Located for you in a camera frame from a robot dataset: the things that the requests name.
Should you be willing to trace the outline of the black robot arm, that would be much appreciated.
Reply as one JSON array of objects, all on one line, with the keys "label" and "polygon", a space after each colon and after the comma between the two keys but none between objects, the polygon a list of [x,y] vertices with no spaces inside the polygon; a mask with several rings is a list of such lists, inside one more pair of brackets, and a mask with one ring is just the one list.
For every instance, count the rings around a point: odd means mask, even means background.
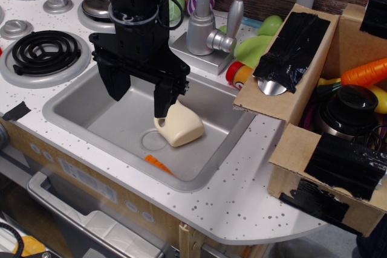
[{"label": "black robot arm", "polygon": [[167,116],[185,94],[190,67],[169,48],[169,0],[110,0],[115,32],[93,33],[93,59],[108,94],[119,101],[135,76],[155,85],[154,115]]}]

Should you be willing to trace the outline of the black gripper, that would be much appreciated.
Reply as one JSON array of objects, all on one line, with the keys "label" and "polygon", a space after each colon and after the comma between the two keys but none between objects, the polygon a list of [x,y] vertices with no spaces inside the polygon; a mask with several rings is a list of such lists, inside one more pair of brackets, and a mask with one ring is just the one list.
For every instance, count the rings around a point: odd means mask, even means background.
[{"label": "black gripper", "polygon": [[164,118],[178,96],[188,89],[190,68],[169,48],[169,15],[145,23],[115,23],[115,33],[92,33],[93,57],[102,82],[115,101],[131,86],[131,76],[155,84],[154,117]]}]

